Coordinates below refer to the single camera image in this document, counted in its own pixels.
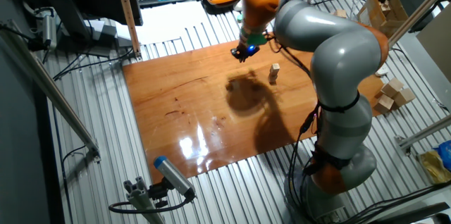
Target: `robotic arm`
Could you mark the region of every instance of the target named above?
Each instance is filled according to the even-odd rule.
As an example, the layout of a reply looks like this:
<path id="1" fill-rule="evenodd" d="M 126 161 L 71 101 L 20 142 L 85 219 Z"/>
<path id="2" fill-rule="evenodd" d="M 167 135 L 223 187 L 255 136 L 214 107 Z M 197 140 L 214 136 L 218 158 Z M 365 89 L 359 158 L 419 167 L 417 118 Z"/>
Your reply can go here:
<path id="1" fill-rule="evenodd" d="M 362 184 L 376 159 L 362 142 L 371 128 L 371 106 L 357 90 L 388 55 L 388 39 L 372 27 L 312 8 L 303 0 L 243 0 L 240 43 L 232 55 L 244 62 L 264 44 L 259 37 L 275 18 L 282 46 L 312 51 L 311 81 L 321 113 L 312 164 L 294 179 L 309 215 L 319 218 L 341 207 L 337 195 Z"/>

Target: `desk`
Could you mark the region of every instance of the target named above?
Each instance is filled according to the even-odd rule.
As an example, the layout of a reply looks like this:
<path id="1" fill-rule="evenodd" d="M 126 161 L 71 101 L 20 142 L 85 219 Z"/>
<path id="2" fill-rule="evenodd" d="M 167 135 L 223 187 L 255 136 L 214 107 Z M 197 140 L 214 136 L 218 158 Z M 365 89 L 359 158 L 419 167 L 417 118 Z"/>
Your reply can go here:
<path id="1" fill-rule="evenodd" d="M 236 46 L 228 42 L 123 68 L 154 181 L 161 179 L 153 167 L 160 155 L 191 177 L 295 141 L 316 105 L 311 80 L 268 45 L 239 63 L 230 55 Z M 310 66 L 312 53 L 293 53 Z M 276 85 L 267 80 L 272 63 L 280 64 Z M 382 85 L 371 76 L 359 91 L 374 105 Z"/>

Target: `white paper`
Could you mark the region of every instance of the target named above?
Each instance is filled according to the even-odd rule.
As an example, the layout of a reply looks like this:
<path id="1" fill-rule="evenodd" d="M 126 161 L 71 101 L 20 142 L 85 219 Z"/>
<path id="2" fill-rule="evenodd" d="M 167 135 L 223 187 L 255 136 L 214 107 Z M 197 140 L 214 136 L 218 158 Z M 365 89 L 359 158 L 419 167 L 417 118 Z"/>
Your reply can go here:
<path id="1" fill-rule="evenodd" d="M 153 44 L 180 38 L 186 27 L 200 24 L 206 17 L 198 1 L 188 1 L 141 9 L 142 26 L 136 26 L 140 44 Z M 127 25 L 116 23 L 118 36 L 130 39 Z"/>

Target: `gray floor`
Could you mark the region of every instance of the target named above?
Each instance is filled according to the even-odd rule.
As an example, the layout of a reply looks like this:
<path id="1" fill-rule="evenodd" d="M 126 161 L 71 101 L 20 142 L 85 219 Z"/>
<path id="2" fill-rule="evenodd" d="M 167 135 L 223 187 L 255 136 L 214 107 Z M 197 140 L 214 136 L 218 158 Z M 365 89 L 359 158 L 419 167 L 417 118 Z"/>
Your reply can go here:
<path id="1" fill-rule="evenodd" d="M 332 1 L 321 4 L 318 9 L 333 12 L 342 8 L 352 16 L 362 6 L 356 3 L 354 6 L 351 0 Z M 142 45 L 142 60 L 177 56 L 180 52 L 235 41 L 240 33 L 236 16 L 236 12 L 225 9 L 218 15 L 203 13 L 202 21 L 186 27 L 179 39 Z M 111 56 L 123 53 L 124 50 L 112 51 Z M 397 148 L 393 137 L 413 135 L 447 113 L 430 101 L 429 84 L 421 80 L 421 73 L 415 73 L 417 66 L 410 63 L 407 56 L 391 51 L 387 60 L 390 72 L 382 81 L 396 77 L 410 87 L 417 98 L 399 110 L 373 118 L 364 144 L 374 153 L 378 167 L 364 184 L 344 193 L 349 200 L 345 209 L 338 211 L 342 220 L 381 200 L 400 197 L 430 185 L 414 156 L 406 157 Z M 53 76 L 75 59 L 75 65 L 105 60 L 75 54 L 52 54 L 45 66 Z M 124 63 L 140 61 L 132 59 Z M 69 200 L 74 223 L 145 223 L 141 216 L 119 215 L 108 210 L 109 204 L 125 201 L 125 180 L 134 180 L 140 175 L 146 182 L 152 181 L 121 65 L 103 63 L 89 66 L 67 74 L 57 85 L 97 139 L 101 154 L 101 162 L 94 163 L 83 149 L 64 163 L 69 183 L 69 199 L 61 185 L 66 222 L 70 223 L 66 203 Z M 58 149 L 57 134 L 61 138 L 63 155 L 81 147 L 82 142 L 60 114 L 54 114 L 51 108 L 49 112 L 51 118 L 56 118 L 51 120 L 55 149 Z M 415 144 L 413 151 L 428 151 L 449 138 L 451 131 L 444 129 Z M 315 140 L 312 137 L 300 144 L 299 166 L 311 156 Z M 194 203 L 164 213 L 163 217 L 167 223 L 305 223 L 287 204 L 283 191 L 292 150 L 293 145 L 288 145 L 189 178 L 197 192 Z M 62 184 L 60 165 L 58 172 Z M 182 197 L 171 192 L 166 200 L 174 206 L 182 201 Z"/>
<path id="2" fill-rule="evenodd" d="M 404 47 L 409 57 L 431 85 L 431 88 L 436 93 L 436 98 L 447 107 L 451 107 L 451 83 L 418 41 L 416 33 L 405 34 L 399 43 Z"/>

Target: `yellow object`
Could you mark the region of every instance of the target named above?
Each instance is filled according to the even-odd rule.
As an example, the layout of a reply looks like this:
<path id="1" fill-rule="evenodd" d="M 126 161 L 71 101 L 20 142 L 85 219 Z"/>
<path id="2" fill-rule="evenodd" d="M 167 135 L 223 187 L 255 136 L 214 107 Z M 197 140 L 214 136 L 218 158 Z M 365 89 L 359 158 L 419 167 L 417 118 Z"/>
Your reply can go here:
<path id="1" fill-rule="evenodd" d="M 419 156 L 419 161 L 428 171 L 434 184 L 451 180 L 451 172 L 444 166 L 437 151 L 428 151 Z"/>

